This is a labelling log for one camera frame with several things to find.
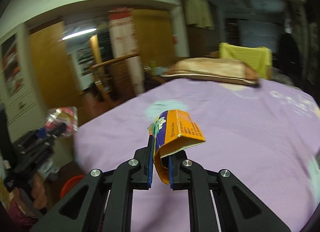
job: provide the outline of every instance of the plastic bag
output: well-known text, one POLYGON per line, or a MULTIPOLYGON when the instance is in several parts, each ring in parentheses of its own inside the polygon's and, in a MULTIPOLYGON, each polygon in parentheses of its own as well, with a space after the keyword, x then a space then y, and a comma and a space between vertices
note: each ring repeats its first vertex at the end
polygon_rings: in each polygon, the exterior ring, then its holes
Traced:
POLYGON ((52 108, 48 111, 46 119, 45 130, 51 131, 57 123, 64 122, 67 129, 62 133, 63 137, 72 136, 78 130, 78 115, 75 106, 52 108))

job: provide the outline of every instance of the yellow cloth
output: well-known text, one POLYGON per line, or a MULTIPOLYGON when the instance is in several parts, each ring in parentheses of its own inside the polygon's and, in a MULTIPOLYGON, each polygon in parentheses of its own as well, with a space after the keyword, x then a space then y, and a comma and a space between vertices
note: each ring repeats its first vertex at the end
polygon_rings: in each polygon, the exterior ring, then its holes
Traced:
POLYGON ((245 62, 253 68, 260 78, 269 79, 268 67, 272 66, 271 50, 265 47, 247 48, 220 43, 221 58, 233 58, 245 62))
POLYGON ((208 1, 186 0, 186 21, 198 28, 214 29, 208 1))

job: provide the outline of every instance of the metal screw cap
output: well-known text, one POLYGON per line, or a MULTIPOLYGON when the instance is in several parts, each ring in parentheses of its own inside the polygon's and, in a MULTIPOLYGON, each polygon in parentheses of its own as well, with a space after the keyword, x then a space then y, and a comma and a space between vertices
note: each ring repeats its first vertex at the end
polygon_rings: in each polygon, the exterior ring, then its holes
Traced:
POLYGON ((101 173, 100 170, 94 169, 94 170, 92 170, 92 171, 90 172, 90 175, 93 176, 93 177, 97 177, 97 176, 100 175, 100 173, 101 173))
POLYGON ((189 167, 189 166, 192 165, 192 161, 190 161, 190 160, 184 160, 184 161, 182 162, 182 164, 183 164, 184 166, 189 167))
POLYGON ((128 161, 128 163, 131 166, 136 166, 136 165, 138 165, 139 161, 136 159, 131 159, 130 161, 128 161))
POLYGON ((222 170, 220 171, 221 176, 223 177, 229 177, 230 176, 230 171, 228 170, 222 170))

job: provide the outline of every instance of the brown pillow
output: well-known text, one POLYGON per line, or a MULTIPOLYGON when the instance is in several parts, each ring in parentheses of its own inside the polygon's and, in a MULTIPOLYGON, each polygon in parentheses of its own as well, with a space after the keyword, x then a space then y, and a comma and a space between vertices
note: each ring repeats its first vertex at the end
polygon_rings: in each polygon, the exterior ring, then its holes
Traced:
POLYGON ((161 77, 187 77, 241 85, 258 85, 259 82, 257 73, 243 61, 236 59, 184 59, 170 67, 161 77))

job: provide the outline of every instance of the purple bedsheet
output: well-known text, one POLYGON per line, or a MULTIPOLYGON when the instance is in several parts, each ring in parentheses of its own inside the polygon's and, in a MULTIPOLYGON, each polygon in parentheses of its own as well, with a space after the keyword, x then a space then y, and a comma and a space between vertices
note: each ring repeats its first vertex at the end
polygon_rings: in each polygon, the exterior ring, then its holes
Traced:
MULTIPOLYGON (((108 171, 148 142, 161 110, 184 109, 206 142, 186 149, 205 169, 229 169, 291 229, 319 203, 320 110, 313 98, 261 80, 260 88, 176 79, 79 128, 75 150, 85 171, 108 171)), ((189 231, 188 194, 172 191, 155 170, 149 191, 134 191, 132 232, 189 231)))

